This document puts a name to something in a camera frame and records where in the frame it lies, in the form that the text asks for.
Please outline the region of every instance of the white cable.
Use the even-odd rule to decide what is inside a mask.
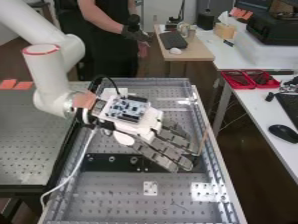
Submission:
[[[227,126],[230,126],[230,124],[233,124],[235,121],[238,121],[245,115],[246,115],[246,113],[242,114],[238,118],[235,118],[219,131],[222,131],[225,128],[227,128]]]
[[[56,190],[58,190],[58,189],[60,189],[60,188],[61,188],[61,187],[70,181],[73,175],[76,174],[77,169],[80,168],[80,165],[81,165],[81,162],[82,162],[85,153],[86,153],[88,146],[89,146],[90,141],[92,141],[92,139],[93,139],[93,137],[94,137],[94,135],[96,135],[96,132],[97,132],[97,128],[94,128],[94,129],[92,130],[92,132],[90,132],[90,135],[89,135],[89,137],[88,137],[88,140],[86,140],[86,142],[85,142],[85,146],[84,146],[84,149],[82,149],[82,152],[81,152],[81,157],[80,157],[80,159],[78,159],[78,161],[77,161],[76,167],[74,167],[74,169],[73,169],[70,175],[66,177],[66,179],[64,179],[64,181],[62,181],[62,182],[61,182],[61,183],[60,183],[52,190],[49,190],[48,192],[45,192],[45,193],[41,195],[41,197],[40,197],[40,204],[41,204],[41,207],[43,207],[43,211],[44,211],[44,208],[45,208],[44,197],[45,197],[46,195],[49,195],[50,193],[53,193]]]

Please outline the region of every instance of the paper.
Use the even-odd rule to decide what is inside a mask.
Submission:
[[[32,85],[33,85],[33,82],[19,82],[13,89],[15,90],[28,90],[28,89],[31,89]]]
[[[227,11],[225,11],[219,15],[218,20],[221,21],[221,23],[223,23],[226,26],[229,26],[229,13],[227,13]]]
[[[4,80],[0,84],[0,89],[12,89],[16,85],[16,79]]]

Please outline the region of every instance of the circuit board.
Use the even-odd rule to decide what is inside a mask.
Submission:
[[[128,96],[128,98],[117,98],[109,108],[108,117],[138,123],[148,109],[149,102],[146,98]]]

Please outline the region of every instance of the computer mouse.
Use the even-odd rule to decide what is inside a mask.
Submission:
[[[178,54],[182,54],[182,51],[178,48],[174,47],[174,48],[170,49],[170,54],[177,54],[178,55]]]
[[[291,142],[293,144],[298,143],[298,133],[287,126],[279,124],[273,125],[269,127],[269,131],[285,141]]]

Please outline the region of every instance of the black glove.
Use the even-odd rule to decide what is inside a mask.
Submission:
[[[150,42],[150,37],[141,29],[136,32],[129,31],[129,26],[124,26],[121,35],[129,39],[140,42]]]

